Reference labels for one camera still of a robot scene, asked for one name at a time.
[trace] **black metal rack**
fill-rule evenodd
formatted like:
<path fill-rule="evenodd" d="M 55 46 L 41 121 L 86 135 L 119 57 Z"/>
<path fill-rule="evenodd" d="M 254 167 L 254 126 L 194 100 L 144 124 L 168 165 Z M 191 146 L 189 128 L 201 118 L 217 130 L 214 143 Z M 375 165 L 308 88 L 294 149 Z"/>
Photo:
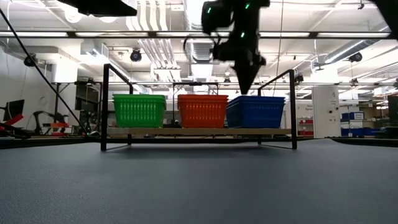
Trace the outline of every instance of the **black metal rack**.
<path fill-rule="evenodd" d="M 281 147 L 287 149 L 297 149 L 297 127 L 295 124 L 295 78 L 294 71 L 288 70 L 281 75 L 278 75 L 276 78 L 272 79 L 268 83 L 264 84 L 258 89 L 258 95 L 261 96 L 261 90 L 265 88 L 267 85 L 270 85 L 276 80 L 282 78 L 284 75 L 289 74 L 290 79 L 290 104 L 292 113 L 291 117 L 291 125 L 292 129 L 290 130 L 292 137 L 290 139 L 263 139 L 261 137 L 258 138 L 250 138 L 250 139 L 220 139 L 220 138 L 211 138 L 211 139 L 195 139 L 195 138 L 171 138 L 171 139 L 156 139 L 156 138 L 132 138 L 131 133 L 127 135 L 127 138 L 108 138 L 108 100 L 109 100 L 109 71 L 114 72 L 123 82 L 125 82 L 129 86 L 129 94 L 133 94 L 133 84 L 130 82 L 127 77 L 117 71 L 111 64 L 104 65 L 104 77 L 103 77 L 103 103 L 102 103 L 102 120 L 101 123 L 101 139 L 99 140 L 101 143 L 101 151 L 107 151 L 110 149 L 116 149 L 120 147 L 107 148 L 107 143 L 119 143 L 119 144 L 127 144 L 131 145 L 132 143 L 149 143 L 149 144 L 199 144 L 199 143 L 214 143 L 214 144 L 231 144 L 238 142 L 258 142 L 259 145 L 265 146 L 263 142 L 292 142 L 292 147 Z M 219 88 L 219 83 L 173 83 L 173 89 L 177 85 L 216 85 L 217 92 Z"/>
<path fill-rule="evenodd" d="M 102 96 L 103 96 L 103 83 L 102 82 L 81 82 L 81 81 L 76 81 L 76 82 L 53 82 L 51 83 L 53 85 L 56 85 L 55 90 L 57 91 L 58 94 L 61 94 L 68 86 L 70 85 L 99 85 L 99 101 L 98 101 L 98 124 L 97 124 L 97 131 L 100 131 L 100 127 L 101 127 L 101 104 L 103 102 L 102 100 Z M 54 114 L 58 113 L 58 94 L 55 94 L 55 109 L 54 109 Z"/>

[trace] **white wall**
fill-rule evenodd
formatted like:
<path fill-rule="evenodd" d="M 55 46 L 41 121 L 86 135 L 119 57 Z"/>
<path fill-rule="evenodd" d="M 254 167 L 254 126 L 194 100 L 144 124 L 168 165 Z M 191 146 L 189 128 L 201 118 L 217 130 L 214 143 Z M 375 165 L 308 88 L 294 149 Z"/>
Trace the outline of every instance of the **white wall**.
<path fill-rule="evenodd" d="M 4 53 L 0 49 L 0 106 L 5 107 L 6 103 L 15 100 L 25 100 L 23 116 L 24 119 L 14 126 L 26 128 L 29 117 L 38 110 L 53 111 L 50 108 L 51 98 L 54 93 L 44 82 L 35 68 L 28 68 L 23 61 Z M 0 120 L 2 121 L 4 110 L 0 110 Z M 48 118 L 41 118 L 40 122 L 48 122 Z M 34 129 L 34 118 L 30 120 L 28 129 Z"/>

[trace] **wooden shelf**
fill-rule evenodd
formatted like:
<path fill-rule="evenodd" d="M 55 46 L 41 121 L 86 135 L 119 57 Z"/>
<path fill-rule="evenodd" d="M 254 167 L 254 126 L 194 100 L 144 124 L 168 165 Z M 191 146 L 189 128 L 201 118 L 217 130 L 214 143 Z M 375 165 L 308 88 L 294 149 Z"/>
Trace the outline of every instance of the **wooden shelf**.
<path fill-rule="evenodd" d="M 108 134 L 181 134 L 181 135 L 266 135 L 291 134 L 291 129 L 274 128 L 108 128 Z"/>

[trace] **storage rack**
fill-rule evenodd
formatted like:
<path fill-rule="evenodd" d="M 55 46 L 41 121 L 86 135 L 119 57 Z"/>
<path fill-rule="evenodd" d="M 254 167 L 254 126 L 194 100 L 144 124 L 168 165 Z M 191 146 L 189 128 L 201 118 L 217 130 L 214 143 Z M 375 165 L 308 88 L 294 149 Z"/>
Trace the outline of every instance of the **storage rack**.
<path fill-rule="evenodd" d="M 102 100 L 102 96 L 103 96 L 103 83 L 102 82 L 82 82 L 82 81 L 76 81 L 76 82 L 53 82 L 51 83 L 53 85 L 56 85 L 55 89 L 57 91 L 57 93 L 61 94 L 68 86 L 70 85 L 99 85 L 99 90 L 98 90 L 98 95 L 99 95 L 99 101 L 98 101 L 98 111 L 97 111 L 97 115 L 98 115 L 98 124 L 97 124 L 97 131 L 100 131 L 100 127 L 101 127 L 101 104 L 103 102 Z M 55 95 L 55 109 L 54 109 L 54 114 L 58 113 L 58 94 Z"/>
<path fill-rule="evenodd" d="M 103 103 L 102 103 L 102 120 L 101 123 L 101 139 L 99 140 L 101 143 L 101 151 L 107 151 L 111 149 L 116 149 L 119 146 L 114 148 L 107 148 L 107 143 L 119 143 L 119 144 L 127 144 L 130 146 L 132 143 L 148 143 L 148 144 L 168 144 L 168 143 L 177 143 L 177 144 L 199 144 L 199 143 L 215 143 L 215 144 L 231 144 L 238 142 L 257 142 L 258 145 L 265 146 L 263 142 L 281 142 L 288 141 L 292 143 L 292 147 L 281 147 L 286 149 L 297 149 L 297 124 L 296 124 L 296 110 L 295 110 L 295 78 L 294 78 L 294 70 L 288 70 L 277 77 L 273 78 L 271 81 L 267 82 L 263 86 L 258 88 L 258 96 L 261 96 L 261 90 L 266 86 L 270 85 L 276 80 L 284 77 L 289 74 L 290 80 L 290 112 L 291 112 L 291 129 L 240 129 L 240 128 L 230 128 L 230 129 L 216 129 L 216 128 L 108 128 L 108 100 L 109 100 L 109 71 L 114 72 L 124 83 L 129 86 L 129 94 L 133 94 L 133 84 L 130 82 L 127 77 L 118 72 L 111 64 L 104 65 L 104 76 L 103 76 Z M 173 83 L 173 87 L 176 85 L 189 85 L 189 83 Z M 202 85 L 203 83 L 196 83 L 191 85 Z M 216 85 L 217 83 L 207 83 L 209 85 Z M 108 133 L 110 134 L 127 134 L 127 138 L 108 138 Z M 198 139 L 198 138 L 132 138 L 132 134 L 168 134 L 168 135 L 255 135 L 259 136 L 258 138 L 252 139 Z M 291 134 L 292 137 L 290 139 L 263 139 L 262 135 L 273 135 L 273 134 Z"/>

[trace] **gray floor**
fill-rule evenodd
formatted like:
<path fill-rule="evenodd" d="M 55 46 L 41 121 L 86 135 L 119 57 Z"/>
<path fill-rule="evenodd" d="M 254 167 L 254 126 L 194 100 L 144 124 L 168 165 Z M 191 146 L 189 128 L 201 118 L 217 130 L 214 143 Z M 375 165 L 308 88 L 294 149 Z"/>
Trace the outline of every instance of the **gray floor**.
<path fill-rule="evenodd" d="M 398 149 L 0 150 L 0 223 L 398 223 Z"/>

